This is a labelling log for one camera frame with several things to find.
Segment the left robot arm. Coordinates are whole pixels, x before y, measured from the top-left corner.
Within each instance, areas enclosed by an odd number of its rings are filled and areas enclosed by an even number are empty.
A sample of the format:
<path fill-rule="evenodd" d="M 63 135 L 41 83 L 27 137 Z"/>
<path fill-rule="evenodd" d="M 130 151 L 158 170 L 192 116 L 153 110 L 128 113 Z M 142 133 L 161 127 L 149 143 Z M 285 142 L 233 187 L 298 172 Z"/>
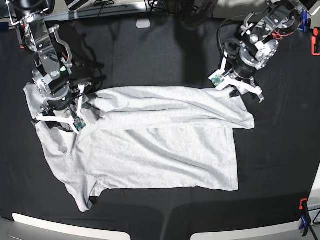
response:
<path fill-rule="evenodd" d="M 294 34 L 303 24 L 303 15 L 310 14 L 315 0 L 279 0 L 270 2 L 256 23 L 250 19 L 256 15 L 249 13 L 243 20 L 238 38 L 221 40 L 217 32 L 217 42 L 222 55 L 220 69 L 210 77 L 218 91 L 232 87 L 230 97 L 250 93 L 264 101 L 263 90 L 254 78 L 257 71 L 266 67 L 276 54 L 279 41 Z"/>

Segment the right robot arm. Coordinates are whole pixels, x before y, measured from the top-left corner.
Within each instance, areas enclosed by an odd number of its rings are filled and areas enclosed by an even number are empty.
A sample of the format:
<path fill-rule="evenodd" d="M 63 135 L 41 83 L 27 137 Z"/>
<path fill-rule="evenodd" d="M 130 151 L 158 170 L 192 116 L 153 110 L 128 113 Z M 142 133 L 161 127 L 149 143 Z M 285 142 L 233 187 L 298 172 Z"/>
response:
<path fill-rule="evenodd" d="M 54 7 L 53 0 L 7 0 L 11 24 L 17 31 L 20 48 L 33 52 L 35 69 L 32 80 L 43 102 L 32 123 L 46 122 L 49 128 L 59 128 L 78 134 L 86 127 L 81 110 L 88 78 L 73 79 L 73 60 L 68 43 L 60 38 L 58 24 L 47 27 L 45 16 Z"/>

